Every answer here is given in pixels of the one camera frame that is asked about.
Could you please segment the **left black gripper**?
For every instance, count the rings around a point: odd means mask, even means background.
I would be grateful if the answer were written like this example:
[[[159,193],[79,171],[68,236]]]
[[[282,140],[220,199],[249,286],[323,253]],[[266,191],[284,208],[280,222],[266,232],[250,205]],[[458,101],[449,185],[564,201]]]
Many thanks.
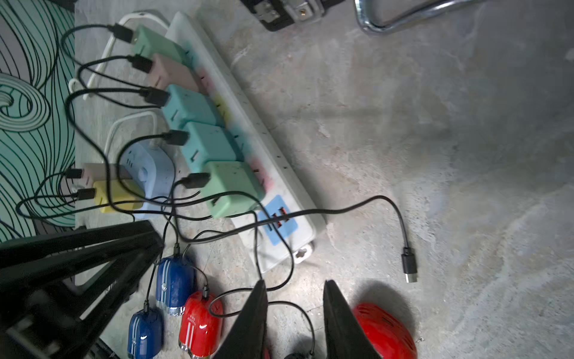
[[[85,358],[164,242],[149,221],[1,244],[1,357]]]

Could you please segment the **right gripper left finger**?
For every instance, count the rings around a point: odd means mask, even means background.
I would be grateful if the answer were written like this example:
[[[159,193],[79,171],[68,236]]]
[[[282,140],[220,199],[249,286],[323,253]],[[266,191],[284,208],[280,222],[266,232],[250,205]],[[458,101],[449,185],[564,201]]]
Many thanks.
[[[233,327],[212,356],[218,358],[265,358],[265,335],[267,329],[268,296],[263,280],[254,288],[237,288],[215,297],[213,304],[224,296],[249,292]]]

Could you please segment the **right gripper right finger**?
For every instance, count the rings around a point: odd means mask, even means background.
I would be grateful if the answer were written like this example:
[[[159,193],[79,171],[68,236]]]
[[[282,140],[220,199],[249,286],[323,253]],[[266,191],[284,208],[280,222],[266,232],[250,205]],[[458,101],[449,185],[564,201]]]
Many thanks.
[[[381,358],[334,280],[325,281],[323,301],[328,358]]]

